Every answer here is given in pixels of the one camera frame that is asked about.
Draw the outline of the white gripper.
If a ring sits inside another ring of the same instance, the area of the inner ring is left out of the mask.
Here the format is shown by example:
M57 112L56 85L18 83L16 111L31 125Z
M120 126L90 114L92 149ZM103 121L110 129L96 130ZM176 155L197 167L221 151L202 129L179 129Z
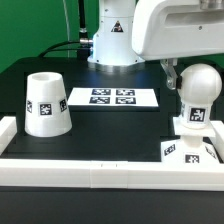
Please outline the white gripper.
M132 48L145 60L162 59L166 85L174 90L174 58L224 53L224 6L206 9L201 0L139 0Z

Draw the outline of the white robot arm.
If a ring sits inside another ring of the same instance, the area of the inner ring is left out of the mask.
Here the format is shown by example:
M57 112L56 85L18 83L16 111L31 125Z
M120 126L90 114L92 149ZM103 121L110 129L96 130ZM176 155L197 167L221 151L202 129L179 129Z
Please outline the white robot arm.
M224 0L99 0L99 28L89 65L125 71L158 60L167 86L184 57L224 53Z

